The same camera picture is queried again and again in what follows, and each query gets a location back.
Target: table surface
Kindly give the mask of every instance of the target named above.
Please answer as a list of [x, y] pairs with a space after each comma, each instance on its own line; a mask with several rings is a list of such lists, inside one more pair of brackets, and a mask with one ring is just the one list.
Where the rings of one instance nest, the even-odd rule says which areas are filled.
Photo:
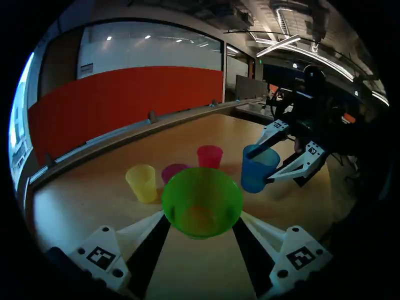
[[[125, 181], [127, 169], [136, 164], [153, 166], [161, 195], [162, 170], [173, 163], [197, 166], [196, 150], [202, 145], [223, 149], [220, 169], [240, 186], [243, 148], [253, 144], [262, 131], [260, 124], [212, 114], [90, 160], [36, 191], [33, 217], [37, 241], [43, 250], [57, 246], [68, 254], [102, 225], [119, 230], [154, 214], [162, 208], [160, 199], [138, 202]], [[294, 152], [293, 144], [285, 140], [273, 147], [281, 161]], [[243, 198], [245, 212], [283, 230], [299, 225], [316, 239], [334, 218], [326, 165], [301, 188], [293, 180], [278, 181], [257, 194], [243, 191]], [[146, 299], [168, 295], [174, 299], [254, 299], [233, 231], [193, 240], [171, 227]]]

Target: red plastic cup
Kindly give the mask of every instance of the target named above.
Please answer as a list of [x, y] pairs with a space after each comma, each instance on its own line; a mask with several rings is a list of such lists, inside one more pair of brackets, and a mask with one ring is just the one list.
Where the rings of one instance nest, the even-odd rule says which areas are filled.
[[176, 174], [178, 174], [180, 171], [183, 171], [188, 168], [190, 168], [190, 166], [183, 163], [170, 164], [161, 172], [161, 177], [162, 180], [164, 181], [164, 184], [167, 184], [168, 181], [170, 181], [170, 179], [174, 177]]
[[218, 169], [223, 153], [224, 151], [217, 146], [205, 145], [199, 147], [197, 149], [198, 166]]

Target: glass wall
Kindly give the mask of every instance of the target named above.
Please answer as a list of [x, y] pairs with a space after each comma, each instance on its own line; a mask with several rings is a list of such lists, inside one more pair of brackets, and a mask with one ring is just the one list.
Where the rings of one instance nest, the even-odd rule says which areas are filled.
[[136, 21], [98, 24], [84, 30], [78, 79], [147, 66], [221, 71], [221, 41], [180, 27]]
[[254, 71], [252, 70], [254, 64], [252, 62], [253, 58], [249, 55], [231, 45], [226, 46], [226, 102], [235, 100], [236, 75], [254, 78]]
[[34, 54], [32, 53], [23, 69], [18, 87], [15, 91], [14, 102], [12, 104], [11, 116], [8, 130], [8, 158], [11, 169], [11, 176], [14, 186], [17, 186], [21, 174], [22, 166], [31, 149], [28, 141], [28, 133], [24, 129], [24, 105], [25, 91], [27, 87], [27, 77]]

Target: fluorescent light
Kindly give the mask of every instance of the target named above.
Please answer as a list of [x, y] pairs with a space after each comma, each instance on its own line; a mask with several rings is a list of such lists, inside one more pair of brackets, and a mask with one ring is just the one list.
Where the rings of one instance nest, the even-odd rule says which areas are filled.
[[254, 33], [249, 32], [249, 34], [251, 35], [251, 37], [253, 38], [253, 40], [257, 40], [257, 37], [256, 37], [256, 35], [255, 35]]
[[386, 97], [384, 97], [384, 96], [381, 95], [380, 93], [377, 93], [376, 91], [372, 91], [372, 96], [374, 96], [375, 98], [378, 98], [378, 99], [381, 100], [383, 103], [385, 103], [387, 106], [389, 106], [388, 99], [386, 99]]
[[[261, 43], [261, 44], [269, 44], [269, 45], [275, 45], [277, 43], [276, 41], [273, 41], [273, 40], [270, 40], [270, 39], [263, 39], [263, 38], [257, 38], [256, 42], [257, 43]], [[310, 57], [312, 59], [315, 59], [316, 61], [319, 61], [319, 62], [327, 65], [328, 67], [331, 67], [336, 72], [342, 74], [348, 80], [353, 82], [354, 76], [351, 75], [345, 68], [343, 68], [342, 66], [334, 63], [333, 61], [331, 61], [331, 60], [329, 60], [329, 59], [327, 59], [325, 57], [322, 57], [321, 55], [318, 55], [316, 53], [312, 53], [310, 51], [306, 51], [306, 50], [303, 50], [301, 48], [294, 47], [294, 46], [291, 46], [291, 45], [285, 45], [282, 48], [286, 49], [286, 50], [298, 52], [298, 53], [304, 54], [305, 56], [308, 56], [308, 57]]]
[[229, 50], [231, 50], [231, 51], [233, 51], [233, 52], [235, 52], [235, 53], [239, 53], [238, 50], [233, 49], [231, 46], [226, 46], [226, 48], [228, 48]]
[[267, 54], [268, 52], [271, 52], [271, 51], [273, 51], [275, 49], [281, 48], [281, 47], [283, 47], [285, 45], [295, 43], [297, 41], [300, 41], [301, 39], [302, 38], [300, 37], [300, 35], [298, 35], [298, 34], [293, 35], [293, 36], [291, 36], [291, 37], [289, 37], [287, 39], [281, 40], [281, 41], [277, 42], [276, 44], [274, 44], [272, 46], [269, 46], [268, 48], [258, 52], [257, 53], [257, 57], [259, 58], [259, 57]]

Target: red wall panel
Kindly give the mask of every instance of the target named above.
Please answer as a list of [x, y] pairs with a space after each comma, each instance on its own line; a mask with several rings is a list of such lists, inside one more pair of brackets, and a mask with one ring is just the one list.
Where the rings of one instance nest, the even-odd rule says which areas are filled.
[[135, 67], [69, 82], [28, 110], [29, 132], [41, 165], [86, 141], [143, 121], [222, 101], [223, 72], [182, 66]]

